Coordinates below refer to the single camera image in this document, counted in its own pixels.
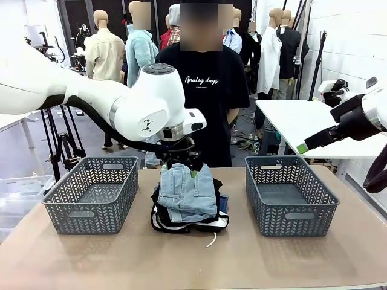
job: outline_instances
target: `wall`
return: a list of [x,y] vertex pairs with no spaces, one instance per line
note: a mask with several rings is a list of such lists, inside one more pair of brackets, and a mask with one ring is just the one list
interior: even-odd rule
[[25,25],[46,25],[48,44],[55,46],[49,52],[57,54],[59,60],[63,59],[62,53],[56,48],[54,39],[56,36],[60,47],[65,52],[66,61],[64,64],[70,63],[56,0],[0,0],[0,35],[2,40],[6,42],[13,37],[24,37]]
[[[294,16],[299,1],[287,2],[287,9],[289,7]],[[263,0],[258,5],[261,5],[262,16],[258,17],[257,10],[257,23],[261,23],[263,34],[268,24],[268,12],[274,7],[282,8],[283,1]],[[313,0],[308,31],[310,52],[304,63],[301,99],[307,99],[310,93],[323,30],[327,30],[328,36],[314,96],[319,97],[317,89],[324,80],[341,77],[348,81],[351,90],[363,92],[368,78],[387,77],[387,30],[384,25],[386,11],[386,0]],[[368,159],[352,160],[348,174],[362,185],[372,162],[373,160]],[[387,208],[387,190],[374,197]]]

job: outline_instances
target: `plaid shirt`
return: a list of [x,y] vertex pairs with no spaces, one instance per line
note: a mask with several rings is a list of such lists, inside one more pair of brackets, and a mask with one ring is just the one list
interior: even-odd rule
[[179,26],[172,26],[171,27],[171,36],[169,38],[167,47],[175,44],[180,41],[180,27]]

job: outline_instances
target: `basket bottom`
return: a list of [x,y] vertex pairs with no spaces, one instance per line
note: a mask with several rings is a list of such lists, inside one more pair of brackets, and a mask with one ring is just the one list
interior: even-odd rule
[[268,205],[307,204],[294,184],[257,184],[262,201]]
[[78,203],[104,204],[115,201],[121,188],[121,183],[92,184],[79,199]]

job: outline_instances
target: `wooden table top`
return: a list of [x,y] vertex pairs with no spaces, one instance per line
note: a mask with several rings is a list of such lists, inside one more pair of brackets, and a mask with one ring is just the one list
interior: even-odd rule
[[113,236],[60,236],[39,204],[0,246],[0,289],[256,289],[387,285],[387,226],[328,169],[312,166],[341,204],[326,237],[265,238],[247,202],[244,168],[213,169],[229,196],[230,224],[218,234],[152,229],[158,170]]

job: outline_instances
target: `table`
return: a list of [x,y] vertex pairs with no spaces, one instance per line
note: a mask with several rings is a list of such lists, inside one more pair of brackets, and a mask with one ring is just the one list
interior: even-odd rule
[[245,169],[213,169],[229,195],[230,224],[218,234],[152,229],[158,170],[140,170],[140,189],[113,236],[57,235],[43,205],[0,246],[0,289],[257,289],[387,285],[387,225],[324,166],[311,167],[341,204],[326,237],[265,238],[247,202]]
[[16,126],[17,124],[21,123],[29,148],[30,149],[35,148],[35,144],[31,136],[30,128],[28,128],[28,124],[27,124],[27,122],[35,122],[34,120],[29,118],[29,116],[33,113],[35,112],[21,114],[21,115],[0,114],[0,132],[5,131],[9,128],[12,128],[13,126]]
[[380,133],[363,141],[346,138],[300,154],[297,146],[306,138],[337,124],[330,113],[332,108],[321,101],[304,100],[258,100],[256,105],[281,134],[278,155],[284,154],[288,143],[303,158],[340,160],[336,173],[339,179],[345,178],[350,159],[376,158],[387,144],[387,136]]

